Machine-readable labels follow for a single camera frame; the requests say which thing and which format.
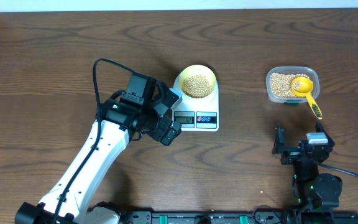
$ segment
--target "wooden tabletop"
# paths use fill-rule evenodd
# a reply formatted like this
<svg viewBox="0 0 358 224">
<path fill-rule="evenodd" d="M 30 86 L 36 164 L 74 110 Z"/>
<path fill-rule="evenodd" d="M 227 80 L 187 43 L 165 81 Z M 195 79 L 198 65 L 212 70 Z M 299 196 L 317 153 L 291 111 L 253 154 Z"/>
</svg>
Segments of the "wooden tabletop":
<svg viewBox="0 0 358 224">
<path fill-rule="evenodd" d="M 272 103 L 276 66 L 314 69 L 323 126 L 336 142 L 326 164 L 358 173 L 358 9 L 0 13 L 0 223 L 37 204 L 81 149 L 94 121 L 91 69 L 100 57 L 173 85 L 207 65 L 219 83 L 220 129 L 148 136 L 109 169 L 92 205 L 154 210 L 288 208 L 292 166 L 271 155 L 275 125 L 288 144 L 314 131 L 307 104 Z M 104 101 L 130 73 L 98 67 Z M 340 209 L 358 211 L 358 179 L 342 178 Z"/>
</svg>

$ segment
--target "white background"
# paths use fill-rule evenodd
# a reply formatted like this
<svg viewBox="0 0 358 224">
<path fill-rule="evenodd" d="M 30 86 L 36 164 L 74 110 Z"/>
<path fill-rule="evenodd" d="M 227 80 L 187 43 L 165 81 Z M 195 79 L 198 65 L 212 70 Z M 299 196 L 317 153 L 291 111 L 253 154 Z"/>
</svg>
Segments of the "white background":
<svg viewBox="0 0 358 224">
<path fill-rule="evenodd" d="M 358 0 L 0 0 L 0 12 L 358 7 Z"/>
</svg>

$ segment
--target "clear plastic container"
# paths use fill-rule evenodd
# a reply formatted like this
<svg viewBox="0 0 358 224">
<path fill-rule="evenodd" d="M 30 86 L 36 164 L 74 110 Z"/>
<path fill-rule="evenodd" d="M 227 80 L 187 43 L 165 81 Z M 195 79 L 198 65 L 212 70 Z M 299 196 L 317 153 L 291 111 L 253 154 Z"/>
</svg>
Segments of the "clear plastic container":
<svg viewBox="0 0 358 224">
<path fill-rule="evenodd" d="M 279 97 L 274 95 L 272 92 L 272 88 L 270 86 L 270 76 L 273 73 L 279 73 L 284 75 L 296 75 L 296 74 L 305 74 L 310 77 L 310 80 L 313 82 L 313 90 L 311 91 L 311 95 L 314 99 L 320 94 L 320 83 L 318 81 L 317 73 L 308 67 L 298 67 L 298 66 L 282 66 L 282 67 L 275 67 L 268 72 L 266 76 L 266 89 L 268 98 L 271 102 L 274 103 L 305 103 L 308 100 L 306 98 L 287 98 L 287 97 Z"/>
</svg>

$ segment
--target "yellow scoop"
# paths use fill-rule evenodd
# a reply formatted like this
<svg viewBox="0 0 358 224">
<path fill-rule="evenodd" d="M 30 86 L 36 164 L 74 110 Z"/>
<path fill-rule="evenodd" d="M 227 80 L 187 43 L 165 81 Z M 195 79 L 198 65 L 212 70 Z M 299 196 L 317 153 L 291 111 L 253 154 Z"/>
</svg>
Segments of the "yellow scoop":
<svg viewBox="0 0 358 224">
<path fill-rule="evenodd" d="M 316 115 L 318 119 L 322 119 L 323 114 L 321 113 L 320 108 L 318 107 L 317 103 L 311 96 L 312 89 L 313 89 L 313 82 L 308 78 L 298 77 L 292 80 L 291 82 L 291 90 L 293 94 L 295 94 L 295 96 L 306 97 L 314 115 Z"/>
</svg>

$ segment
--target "kitchen scale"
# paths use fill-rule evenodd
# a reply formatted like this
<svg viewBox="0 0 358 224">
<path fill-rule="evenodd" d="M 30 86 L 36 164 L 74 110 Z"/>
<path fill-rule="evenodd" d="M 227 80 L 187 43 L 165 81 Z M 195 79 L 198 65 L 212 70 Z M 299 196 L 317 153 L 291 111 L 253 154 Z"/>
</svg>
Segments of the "kitchen scale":
<svg viewBox="0 0 358 224">
<path fill-rule="evenodd" d="M 193 75 L 204 76 L 211 85 L 211 93 L 193 98 L 182 90 L 183 81 Z M 217 131 L 219 129 L 219 88 L 215 74 L 203 65 L 192 65 L 176 78 L 173 89 L 181 94 L 182 102 L 172 111 L 172 120 L 181 123 L 182 131 Z"/>
</svg>

